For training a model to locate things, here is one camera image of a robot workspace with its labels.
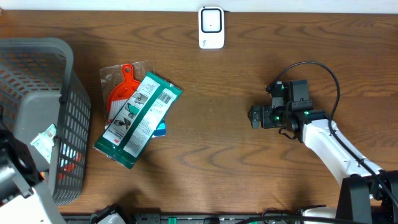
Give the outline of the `pale green small packet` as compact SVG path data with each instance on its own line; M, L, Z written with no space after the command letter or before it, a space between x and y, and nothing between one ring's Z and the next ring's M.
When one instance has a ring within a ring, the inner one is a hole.
M44 132L39 133L30 143L48 163L51 163L52 148L55 145L53 139L56 135L56 131L56 126L51 124Z

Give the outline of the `green packaged item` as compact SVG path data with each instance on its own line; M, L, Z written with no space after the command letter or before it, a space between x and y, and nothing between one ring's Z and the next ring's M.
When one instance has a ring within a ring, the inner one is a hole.
M131 169L181 94L182 90L177 86L147 72L137 90L95 142L94 148Z

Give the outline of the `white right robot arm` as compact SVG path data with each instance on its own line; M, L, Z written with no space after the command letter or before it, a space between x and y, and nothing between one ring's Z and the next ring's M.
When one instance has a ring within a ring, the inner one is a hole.
M313 110L310 106L295 108L290 101L283 106L252 106L248 118L254 129L276 128L279 134L307 146L339 184L353 175L371 177L382 171L345 138L326 111Z

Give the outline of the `red packaged item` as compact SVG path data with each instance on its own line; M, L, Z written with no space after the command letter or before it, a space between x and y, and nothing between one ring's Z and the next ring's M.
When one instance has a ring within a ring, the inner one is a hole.
M137 90L147 72L155 72L152 60L125 63L102 68L99 71L103 92L107 128L121 107Z

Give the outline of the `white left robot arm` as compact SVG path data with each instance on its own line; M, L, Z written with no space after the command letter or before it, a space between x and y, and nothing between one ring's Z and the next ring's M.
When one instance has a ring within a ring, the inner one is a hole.
M28 147L1 121L1 223L65 223Z

